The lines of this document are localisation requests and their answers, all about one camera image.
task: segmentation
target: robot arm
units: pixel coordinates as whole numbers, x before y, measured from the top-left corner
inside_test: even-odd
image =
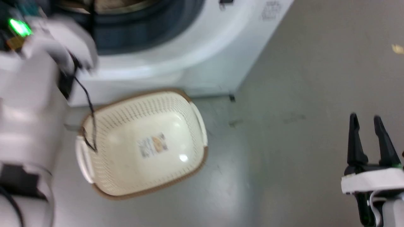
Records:
[[[17,67],[5,70],[8,77],[0,89],[0,189],[12,195],[26,227],[52,226],[50,184],[66,97],[78,65],[93,69],[98,56],[90,35],[71,20],[31,17],[27,22],[32,35],[25,38],[20,55],[2,56],[2,64]],[[2,226],[18,226],[17,215],[10,213],[16,214],[0,196]]]
[[[368,164],[359,137],[359,121],[355,113],[349,121],[348,167],[341,178],[341,189],[354,195],[359,218],[365,227],[404,226],[404,171],[393,143],[379,116],[374,118],[379,138],[379,164]]]

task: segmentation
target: concrete floor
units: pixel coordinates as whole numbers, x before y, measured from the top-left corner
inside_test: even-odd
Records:
[[[404,149],[404,5],[295,1],[236,96],[249,141],[258,226],[360,226],[342,195],[349,114],[377,163],[373,116]]]
[[[371,162],[375,114],[404,149],[404,55],[391,50],[404,45],[403,12],[402,2],[296,1],[236,102],[196,101],[209,132],[206,166],[157,193],[100,198],[72,164],[67,133],[54,174],[56,226],[360,226],[340,186],[349,114],[358,114]]]

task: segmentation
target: front-loading washing machine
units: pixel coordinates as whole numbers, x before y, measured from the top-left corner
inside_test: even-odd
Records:
[[[163,87],[192,97],[235,93],[293,2],[97,0],[97,17],[87,25],[79,1],[59,7],[92,26],[99,66],[78,76],[94,104]],[[70,105],[87,105],[81,88]]]

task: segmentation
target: washing machine door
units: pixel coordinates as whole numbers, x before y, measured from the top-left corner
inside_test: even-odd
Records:
[[[59,13],[92,33],[100,55],[132,53],[167,42],[197,18],[204,0],[60,0]]]

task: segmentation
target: plastic basket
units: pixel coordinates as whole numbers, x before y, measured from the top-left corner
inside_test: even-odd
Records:
[[[95,111],[97,152],[83,134],[76,155],[84,178],[102,196],[129,198],[170,186],[195,173],[208,139],[197,107],[180,90],[137,95]],[[92,141],[92,118],[84,119]]]

